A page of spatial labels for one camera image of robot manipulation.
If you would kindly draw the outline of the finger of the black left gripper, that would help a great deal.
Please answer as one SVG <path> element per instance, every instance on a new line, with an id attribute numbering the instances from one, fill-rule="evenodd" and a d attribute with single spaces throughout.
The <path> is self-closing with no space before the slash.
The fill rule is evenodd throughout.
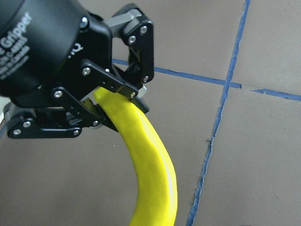
<path id="1" fill-rule="evenodd" d="M 101 67 L 83 59 L 80 62 L 81 73 L 97 86 L 125 96 L 147 113 L 150 109 L 142 97 L 146 92 L 144 84 L 154 77 L 153 22 L 134 3 L 130 3 L 104 23 L 114 38 L 120 38 L 128 46 L 128 68 L 123 71 L 114 65 Z"/>

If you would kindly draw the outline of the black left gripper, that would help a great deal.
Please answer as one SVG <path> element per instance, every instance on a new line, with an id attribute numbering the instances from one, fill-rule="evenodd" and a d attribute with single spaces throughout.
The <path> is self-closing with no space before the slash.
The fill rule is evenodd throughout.
<path id="1" fill-rule="evenodd" d="M 116 127 L 90 98 L 97 87 L 80 74 L 88 59 L 110 66 L 112 33 L 76 0 L 3 0 L 0 3 L 0 94 L 18 101 L 51 87 L 54 107 L 5 105 L 9 138 L 75 138 L 83 128 Z"/>

